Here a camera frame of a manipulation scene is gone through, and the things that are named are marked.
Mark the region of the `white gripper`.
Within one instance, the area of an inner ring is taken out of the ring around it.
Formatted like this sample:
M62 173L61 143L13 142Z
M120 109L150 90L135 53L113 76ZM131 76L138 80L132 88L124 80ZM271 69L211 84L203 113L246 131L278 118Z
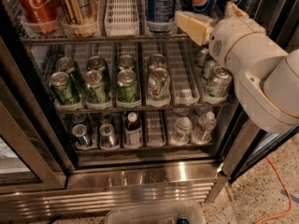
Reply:
M181 10L175 13L178 28L199 46L209 43L209 54L220 65L225 65L228 52L239 40L256 33L266 34L260 24L231 1L226 3L224 18L217 23L216 18L202 14Z

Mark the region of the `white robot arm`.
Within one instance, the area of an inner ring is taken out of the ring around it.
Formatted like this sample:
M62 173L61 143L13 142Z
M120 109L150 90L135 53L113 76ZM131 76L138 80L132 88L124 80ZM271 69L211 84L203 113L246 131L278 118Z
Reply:
M253 123L268 133L299 125L299 50L290 53L234 3L213 23L205 15L177 11L177 26L230 70L235 95Z

